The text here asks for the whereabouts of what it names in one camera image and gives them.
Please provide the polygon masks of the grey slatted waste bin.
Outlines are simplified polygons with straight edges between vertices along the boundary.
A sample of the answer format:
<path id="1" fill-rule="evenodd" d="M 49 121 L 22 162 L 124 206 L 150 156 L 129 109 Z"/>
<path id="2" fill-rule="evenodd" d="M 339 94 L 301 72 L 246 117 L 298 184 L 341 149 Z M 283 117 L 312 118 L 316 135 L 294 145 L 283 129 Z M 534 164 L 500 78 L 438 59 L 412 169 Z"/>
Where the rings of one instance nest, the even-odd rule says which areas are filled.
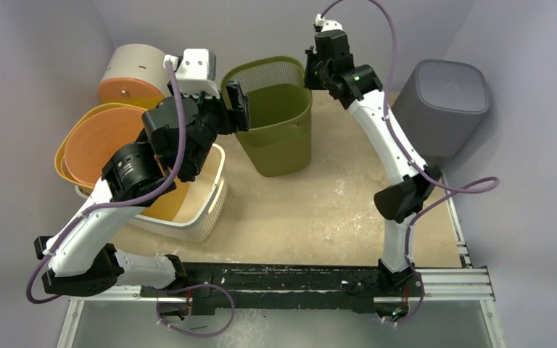
<path id="1" fill-rule="evenodd" d="M 453 158 L 490 108 L 490 92 L 473 65 L 419 62 L 392 105 L 414 149 L 427 161 Z"/>

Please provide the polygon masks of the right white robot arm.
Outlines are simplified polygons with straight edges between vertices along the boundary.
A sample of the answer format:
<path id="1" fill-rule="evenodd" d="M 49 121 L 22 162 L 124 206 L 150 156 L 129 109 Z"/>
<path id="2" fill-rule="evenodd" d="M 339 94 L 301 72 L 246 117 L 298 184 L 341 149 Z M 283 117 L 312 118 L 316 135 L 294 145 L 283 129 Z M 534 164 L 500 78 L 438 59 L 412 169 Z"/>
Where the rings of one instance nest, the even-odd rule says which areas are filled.
<path id="1" fill-rule="evenodd" d="M 385 294 L 395 295 L 405 288 L 409 273 L 412 243 L 407 229 L 433 191 L 426 177 L 439 179 L 440 169 L 426 163 L 393 114 L 383 110 L 382 83 L 371 66 L 355 65 L 343 30 L 316 33 L 314 46 L 305 53 L 305 87 L 327 90 L 340 102 L 365 131 L 385 169 L 388 185 L 374 194 L 375 207 L 384 218 L 378 285 Z"/>

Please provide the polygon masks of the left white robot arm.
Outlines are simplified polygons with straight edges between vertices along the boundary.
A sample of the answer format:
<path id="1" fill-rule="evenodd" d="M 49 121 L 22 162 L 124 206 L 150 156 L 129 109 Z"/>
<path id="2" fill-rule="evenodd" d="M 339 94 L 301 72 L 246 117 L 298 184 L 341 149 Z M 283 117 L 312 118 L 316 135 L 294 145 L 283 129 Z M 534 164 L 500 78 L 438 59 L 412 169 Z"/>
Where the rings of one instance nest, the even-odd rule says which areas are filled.
<path id="1" fill-rule="evenodd" d="M 148 286 L 177 297 L 187 287 L 186 270 L 173 254 L 145 257 L 116 248 L 112 237 L 178 182 L 199 175 L 219 135 L 248 131 L 249 99 L 227 82 L 211 96 L 185 96 L 182 85 L 141 113 L 136 140 L 123 145 L 102 168 L 91 195 L 67 225 L 34 242 L 46 300 L 89 297 L 116 285 Z"/>

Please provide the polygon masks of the olive green slatted bin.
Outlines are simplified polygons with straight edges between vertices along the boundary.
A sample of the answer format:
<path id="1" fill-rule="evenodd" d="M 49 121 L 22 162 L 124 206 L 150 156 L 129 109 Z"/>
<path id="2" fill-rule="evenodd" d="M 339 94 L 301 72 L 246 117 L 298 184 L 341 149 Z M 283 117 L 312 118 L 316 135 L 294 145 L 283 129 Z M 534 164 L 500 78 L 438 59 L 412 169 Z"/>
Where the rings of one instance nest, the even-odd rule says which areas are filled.
<path id="1" fill-rule="evenodd" d="M 313 97 L 304 77 L 299 60 L 274 56 L 234 67 L 222 80 L 223 91 L 236 81 L 249 99 L 251 126 L 236 139 L 262 176 L 288 175 L 310 164 Z"/>

